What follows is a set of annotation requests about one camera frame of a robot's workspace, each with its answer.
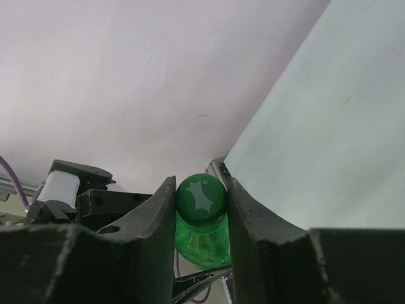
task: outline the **plastic bottle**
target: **plastic bottle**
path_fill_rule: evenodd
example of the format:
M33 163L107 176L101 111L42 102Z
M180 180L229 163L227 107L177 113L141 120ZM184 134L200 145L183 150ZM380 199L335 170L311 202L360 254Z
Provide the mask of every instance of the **plastic bottle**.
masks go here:
M203 270L231 264L227 196L208 174L186 178L176 192L176 249Z

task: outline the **white star logo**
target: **white star logo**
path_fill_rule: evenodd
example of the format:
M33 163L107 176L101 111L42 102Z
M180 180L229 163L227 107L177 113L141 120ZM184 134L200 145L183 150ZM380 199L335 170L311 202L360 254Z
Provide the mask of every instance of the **white star logo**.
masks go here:
M194 200L196 201L196 207L194 211L197 209L204 209L211 213L210 208L213 204L212 201L207 199L205 196L203 189L201 188L201 181L198 182L190 182L190 186L186 189L191 192L191 194L194 196Z

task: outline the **white wall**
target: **white wall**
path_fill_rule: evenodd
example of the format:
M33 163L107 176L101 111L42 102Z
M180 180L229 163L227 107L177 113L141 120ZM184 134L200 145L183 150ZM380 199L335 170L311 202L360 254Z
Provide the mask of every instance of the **white wall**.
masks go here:
M225 160L303 228L405 227L405 1L334 0Z
M227 154L329 0L0 2L0 153L129 191Z

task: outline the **purple cable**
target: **purple cable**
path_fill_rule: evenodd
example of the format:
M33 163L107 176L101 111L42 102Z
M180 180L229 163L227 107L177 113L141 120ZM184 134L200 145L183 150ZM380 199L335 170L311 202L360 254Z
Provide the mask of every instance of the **purple cable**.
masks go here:
M35 192L34 196L32 197L32 202L35 202L38 199L44 186L45 186L45 182L43 182L41 185L39 185L37 192Z
M21 185L21 182L18 180L17 175L15 175L13 169L10 167L10 165L6 162L6 160L1 155L0 155L0 165L7 172L8 177L10 178L11 182L14 185L15 191L21 198L21 201L24 205L25 210L28 210L30 208L30 203L28 202L27 196L24 193L23 186Z
M178 251L175 250L175 257L176 257L176 262L175 262L175 271L176 271L176 276L180 277L180 264L179 264L179 259L178 259ZM191 302L195 303L195 304L203 304L206 302L206 300L209 297L209 293L211 292L211 285L208 286L207 288L207 293L205 294L205 297L202 298L201 300L191 300Z

